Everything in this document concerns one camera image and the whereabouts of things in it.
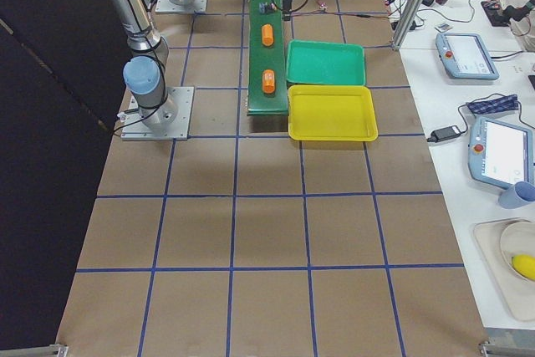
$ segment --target white desk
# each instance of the white desk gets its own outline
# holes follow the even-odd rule
[[[400,52],[426,135],[448,125],[463,128],[457,107],[494,92],[518,94],[523,119],[535,125],[535,91],[527,80],[535,64],[535,54],[521,54],[513,60],[496,63],[500,79],[489,85],[459,85],[447,77],[437,51],[401,49]],[[473,122],[470,116],[467,120],[469,124]],[[518,112],[500,120],[520,125]],[[515,210],[501,208],[497,198],[502,190],[470,177],[468,140],[467,133],[456,140],[431,145],[430,150],[483,325],[535,329],[535,320],[522,322],[511,316],[473,237],[477,223],[511,217],[534,220],[535,204]]]
[[[474,18],[469,23],[455,23],[445,20],[440,14],[432,11],[420,11],[418,16],[425,19],[425,25],[422,28],[417,28],[415,31],[410,31],[406,34],[404,42],[401,44],[401,48],[407,49],[434,49],[435,37],[437,31],[435,26],[440,23],[449,23],[453,28],[450,33],[478,33],[487,49],[489,51],[510,51],[515,52],[520,50],[521,47],[518,41],[514,38],[509,27],[493,27],[485,15],[481,7],[481,1],[472,0],[471,5],[475,9]],[[433,3],[430,7],[422,5],[421,9],[433,8],[448,18],[455,20],[467,21],[471,16],[471,8],[468,4],[468,0],[448,0],[448,2],[441,6]],[[421,21],[417,18],[417,24],[421,24]]]

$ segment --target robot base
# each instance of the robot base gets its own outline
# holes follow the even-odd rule
[[[190,4],[181,6],[171,3],[170,0],[158,0],[156,13],[158,14],[194,14],[205,13],[208,0],[194,0]]]
[[[187,140],[190,129],[191,107],[193,106],[193,87],[168,87],[167,91],[178,106],[175,119],[163,130],[152,130],[143,122],[125,127],[122,131],[123,140]],[[137,108],[137,102],[132,97],[130,108]],[[125,125],[140,119],[138,114],[128,115]]]

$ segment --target blue cloth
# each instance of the blue cloth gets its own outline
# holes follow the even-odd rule
[[[518,110],[518,97],[516,94],[513,94],[496,99],[468,102],[466,107],[474,115],[489,115],[490,113]]]

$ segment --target black curtain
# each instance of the black curtain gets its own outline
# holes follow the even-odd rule
[[[0,18],[0,349],[21,349],[55,342],[130,52],[110,0],[0,0]]]

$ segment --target yellow tray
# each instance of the yellow tray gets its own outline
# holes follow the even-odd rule
[[[288,133],[294,140],[373,141],[371,93],[362,85],[293,85],[288,90]]]

